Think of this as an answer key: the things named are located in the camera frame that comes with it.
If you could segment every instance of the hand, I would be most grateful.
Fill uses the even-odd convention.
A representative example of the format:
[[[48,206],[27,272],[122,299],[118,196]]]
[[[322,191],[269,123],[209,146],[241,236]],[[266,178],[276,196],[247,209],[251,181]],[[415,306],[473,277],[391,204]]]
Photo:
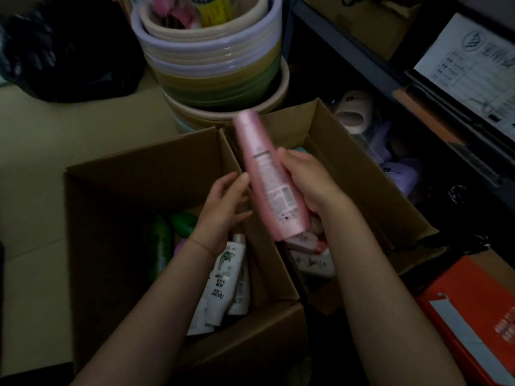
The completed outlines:
[[[236,214],[238,205],[249,199],[243,196],[249,181],[248,173],[238,176],[233,172],[215,181],[209,191],[190,238],[208,248],[213,256],[218,256],[225,249],[229,230],[252,215],[252,211]]]
[[[307,207],[319,215],[336,195],[344,195],[324,166],[311,154],[278,148],[282,164],[292,175],[293,182],[304,195]]]

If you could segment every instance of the cardboard box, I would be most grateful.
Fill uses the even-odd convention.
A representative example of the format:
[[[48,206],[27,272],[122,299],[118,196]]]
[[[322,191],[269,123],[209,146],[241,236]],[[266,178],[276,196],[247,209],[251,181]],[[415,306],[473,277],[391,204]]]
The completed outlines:
[[[341,0],[304,0],[338,30],[356,38],[370,50],[389,60],[404,39],[420,11],[392,1],[382,4],[371,0],[344,6]]]
[[[223,130],[214,128],[67,169],[76,371],[148,288],[142,268],[142,222],[202,205],[217,178],[240,170]],[[299,294],[273,240],[257,214],[241,228],[248,245],[250,313],[200,340],[188,338],[176,363],[176,376],[223,380],[250,375],[284,365],[307,351]]]
[[[264,115],[261,119],[276,146],[290,149],[302,146],[322,162],[338,186],[359,207],[399,274],[445,252],[445,248],[417,246],[419,240],[438,231],[370,160],[319,99]],[[228,127],[226,132],[236,157],[242,162],[234,127]],[[289,252],[286,258],[300,279],[298,288],[308,302],[325,314],[341,305],[336,279],[312,291]]]
[[[515,383],[515,270],[498,254],[462,257],[417,302],[468,380]]]

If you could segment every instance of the open cardboard box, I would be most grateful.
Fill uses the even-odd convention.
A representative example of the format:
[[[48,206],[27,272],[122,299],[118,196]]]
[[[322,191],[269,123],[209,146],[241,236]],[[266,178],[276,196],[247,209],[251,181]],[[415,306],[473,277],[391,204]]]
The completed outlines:
[[[290,149],[302,146],[322,162],[339,187],[359,207],[399,274],[446,250],[417,246],[419,240],[438,231],[363,152],[319,99],[264,115],[261,119],[275,146]],[[226,132],[242,163],[234,127],[227,127]],[[337,280],[310,290],[292,256],[283,245],[278,246],[289,262],[288,267],[298,278],[297,287],[307,302],[324,314],[336,310],[341,305]]]
[[[148,288],[142,223],[157,214],[201,206],[213,182],[232,171],[241,169],[223,130],[214,128],[67,169],[76,371]],[[273,240],[257,214],[241,229],[247,237],[251,276],[249,315],[232,318],[236,321],[213,334],[188,338],[176,376],[222,380],[250,375],[307,351],[303,307]]]

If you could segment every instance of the thin bracelet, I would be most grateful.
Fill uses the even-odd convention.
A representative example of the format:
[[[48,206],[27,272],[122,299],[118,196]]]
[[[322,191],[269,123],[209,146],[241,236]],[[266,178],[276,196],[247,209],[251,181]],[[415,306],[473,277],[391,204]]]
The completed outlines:
[[[204,244],[202,244],[201,242],[199,242],[199,241],[197,241],[197,240],[194,240],[194,239],[192,239],[191,237],[190,237],[190,238],[188,238],[188,241],[193,241],[193,242],[195,242],[197,245],[202,246],[206,251],[208,251],[208,253],[209,253],[209,255],[210,255],[211,257],[214,257],[214,258],[216,259],[216,257],[214,256],[213,252],[211,252],[211,250],[209,250],[209,248],[208,248],[207,246],[205,246]]]

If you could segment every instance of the forearm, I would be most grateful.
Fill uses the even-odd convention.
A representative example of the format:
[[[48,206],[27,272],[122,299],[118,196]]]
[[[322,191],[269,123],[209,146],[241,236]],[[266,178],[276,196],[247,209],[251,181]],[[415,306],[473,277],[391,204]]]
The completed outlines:
[[[357,207],[342,194],[323,210],[345,311],[370,383],[465,384]]]
[[[187,241],[74,385],[164,384],[214,262],[206,249]]]

